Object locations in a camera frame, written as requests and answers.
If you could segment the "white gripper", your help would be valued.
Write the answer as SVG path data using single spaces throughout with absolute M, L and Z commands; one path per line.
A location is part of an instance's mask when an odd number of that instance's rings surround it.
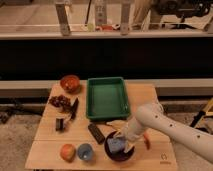
M 131 118 L 121 129 L 114 134 L 114 138 L 125 137 L 128 141 L 125 142 L 124 153 L 128 153 L 133 147 L 141 135 L 146 131 L 146 127 L 143 126 L 136 118 Z

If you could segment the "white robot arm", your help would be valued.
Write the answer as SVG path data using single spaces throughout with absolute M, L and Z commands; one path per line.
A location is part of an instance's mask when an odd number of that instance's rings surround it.
M 213 164 L 213 135 L 168 118 L 159 102 L 139 106 L 115 137 L 126 140 L 128 152 L 148 128 L 162 132 Z

